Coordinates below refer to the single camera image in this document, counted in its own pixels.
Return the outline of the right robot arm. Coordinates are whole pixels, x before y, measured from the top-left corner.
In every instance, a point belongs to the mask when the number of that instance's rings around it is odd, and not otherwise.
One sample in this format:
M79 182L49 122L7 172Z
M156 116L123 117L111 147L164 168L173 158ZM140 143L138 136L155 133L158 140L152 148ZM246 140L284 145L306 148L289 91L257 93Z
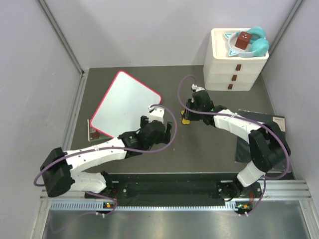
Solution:
M208 92L197 87L192 90L192 98L186 101L182 112L182 123L202 120L206 125L226 130L249 144L251 161L240 171L232 185L238 197L251 191L251 185L289 158L291 150L277 123L258 122L241 117L224 106L215 106Z

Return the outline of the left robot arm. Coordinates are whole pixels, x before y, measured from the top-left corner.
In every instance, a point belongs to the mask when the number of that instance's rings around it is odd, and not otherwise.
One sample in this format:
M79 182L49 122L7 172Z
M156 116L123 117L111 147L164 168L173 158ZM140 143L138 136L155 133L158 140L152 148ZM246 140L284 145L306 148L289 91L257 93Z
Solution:
M104 143L79 150L53 149L40 168L48 197L58 197L69 191L88 191L109 197L114 188L110 175L105 171L88 173L87 170L141 155L155 144L169 144L171 132L171 122L163 124L142 116L141 128L137 131L128 131Z

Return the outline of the pink framed whiteboard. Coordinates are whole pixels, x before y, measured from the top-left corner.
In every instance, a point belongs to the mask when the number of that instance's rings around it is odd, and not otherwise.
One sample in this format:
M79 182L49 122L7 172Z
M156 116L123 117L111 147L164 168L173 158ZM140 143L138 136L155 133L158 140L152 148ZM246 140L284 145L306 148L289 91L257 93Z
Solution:
M124 71L119 71L94 112L90 126L109 137L137 130L149 106L161 103L161 95Z

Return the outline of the yellow whiteboard eraser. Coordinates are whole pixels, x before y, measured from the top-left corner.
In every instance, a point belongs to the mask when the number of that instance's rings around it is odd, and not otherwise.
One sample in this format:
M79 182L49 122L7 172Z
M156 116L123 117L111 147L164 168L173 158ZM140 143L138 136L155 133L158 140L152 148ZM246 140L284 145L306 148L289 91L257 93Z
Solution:
M190 124L190 120L184 118L184 113L185 113L185 110L181 111L181 123L183 125L188 125Z

